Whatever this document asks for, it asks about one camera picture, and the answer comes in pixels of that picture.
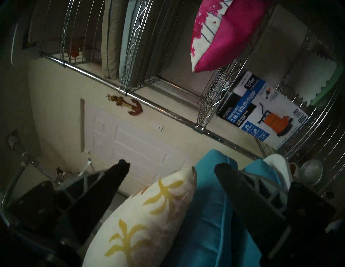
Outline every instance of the orange object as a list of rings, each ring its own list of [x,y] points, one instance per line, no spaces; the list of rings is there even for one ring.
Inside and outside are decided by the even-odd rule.
[[[261,103],[259,103],[262,107],[262,118],[258,121],[258,124],[264,122],[267,126],[271,127],[273,131],[280,137],[288,133],[288,131],[292,128],[292,118],[289,116],[285,116],[283,118],[277,116],[276,114],[266,110],[264,112],[264,107]]]
[[[269,114],[264,123],[271,127],[277,134],[281,133],[289,124],[289,116],[280,118],[274,113]]]

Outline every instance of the gray cushion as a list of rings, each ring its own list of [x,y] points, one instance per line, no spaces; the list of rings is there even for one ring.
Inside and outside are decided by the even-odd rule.
[[[102,23],[102,69],[106,78],[118,78],[122,33],[128,0],[106,0]]]

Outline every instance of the pink pillow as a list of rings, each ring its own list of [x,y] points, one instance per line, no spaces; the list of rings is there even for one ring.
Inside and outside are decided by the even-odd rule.
[[[194,72],[230,64],[248,45],[272,0],[203,0],[194,23]]]

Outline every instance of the brown object on shelf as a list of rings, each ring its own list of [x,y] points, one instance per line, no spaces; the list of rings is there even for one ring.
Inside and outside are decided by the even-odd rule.
[[[107,97],[108,97],[109,101],[116,102],[117,106],[123,105],[123,106],[129,107],[131,110],[133,110],[133,111],[128,111],[129,115],[131,115],[131,116],[136,116],[136,115],[142,113],[142,107],[137,100],[132,99],[132,102],[135,104],[135,105],[132,105],[132,104],[127,103],[124,100],[124,98],[121,96],[115,96],[115,95],[108,94]]]

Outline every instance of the metal pipe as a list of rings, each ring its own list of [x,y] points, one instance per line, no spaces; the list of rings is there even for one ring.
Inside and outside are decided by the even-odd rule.
[[[99,82],[101,84],[104,84],[104,85],[106,85],[106,86],[108,86],[108,87],[118,91],[121,94],[124,94],[124,95],[126,94],[125,91],[122,90],[121,88],[119,88],[116,84],[114,84],[114,83],[112,83],[112,82],[110,82],[108,80],[105,80],[105,79],[103,79],[102,77],[100,77],[98,75],[95,75],[95,74],[93,74],[93,73],[91,73],[89,71],[83,70],[83,69],[81,69],[81,68],[79,68],[77,66],[69,64],[66,61],[61,62],[56,57],[53,57],[53,56],[50,56],[50,55],[46,55],[44,53],[43,53],[43,55],[45,56],[45,58],[47,58],[47,59],[49,59],[49,60],[51,60],[51,61],[53,61],[55,63],[63,65],[64,67],[72,69],[72,70],[74,70],[74,71],[76,71],[76,72],[78,72],[78,73],[80,73],[80,74],[82,74],[82,75],[84,75],[84,76],[86,76],[88,78],[91,78],[91,79],[93,79],[93,80],[95,80],[95,81],[97,81],[97,82]],[[164,107],[162,107],[162,106],[160,106],[160,105],[158,105],[158,104],[156,104],[156,103],[154,103],[154,102],[152,102],[152,101],[150,101],[150,100],[148,100],[148,99],[146,99],[144,97],[141,97],[141,96],[137,95],[136,93],[127,92],[127,96],[129,96],[129,97],[131,97],[131,98],[141,102],[142,104],[144,104],[146,106],[149,106],[150,108],[153,108],[156,111],[159,111],[160,113],[163,113],[164,115],[166,115],[166,116],[168,116],[168,117],[170,117],[170,118],[172,118],[172,119],[174,119],[174,120],[176,120],[176,121],[178,121],[178,122],[180,122],[180,123],[182,123],[182,124],[192,128],[192,129],[195,129],[195,125],[196,124],[194,122],[192,122],[190,120],[187,120],[186,118],[176,114],[175,112],[172,112],[172,111],[170,111],[168,109],[165,109]],[[215,134],[215,133],[213,133],[213,132],[211,132],[209,130],[204,130],[203,134],[208,136],[208,137],[210,137],[210,138],[212,138],[212,139],[214,139],[214,140],[216,140],[216,141],[218,141],[218,142],[221,142],[223,145],[225,145],[225,146],[227,146],[227,147],[229,147],[229,148],[231,148],[231,149],[233,149],[233,150],[235,150],[235,151],[237,151],[237,152],[247,156],[248,158],[251,158],[253,160],[257,160],[258,158],[261,158],[258,155],[256,155],[256,154],[254,154],[254,153],[252,153],[252,152],[250,152],[250,151],[248,151],[248,150],[246,150],[246,149],[236,145],[235,143],[233,143],[233,142],[231,142],[231,141],[229,141],[229,140],[221,137],[220,135],[217,135],[217,134]]]
[[[175,87],[175,88],[177,88],[177,89],[179,89],[179,90],[181,90],[181,91],[183,91],[183,92],[185,92],[185,93],[187,93],[187,94],[189,94],[189,95],[195,97],[196,99],[202,100],[202,97],[201,97],[201,96],[198,96],[198,95],[196,95],[196,94],[194,94],[194,93],[188,91],[187,89],[184,89],[184,88],[182,88],[182,87],[179,87],[178,85],[176,85],[176,84],[174,84],[174,83],[172,83],[172,82],[170,82],[170,81],[164,79],[163,77],[161,77],[161,76],[159,76],[159,75],[156,76],[156,77],[157,77],[160,81],[165,82],[165,83],[167,83],[167,84],[170,84],[171,86],[173,86],[173,87]]]

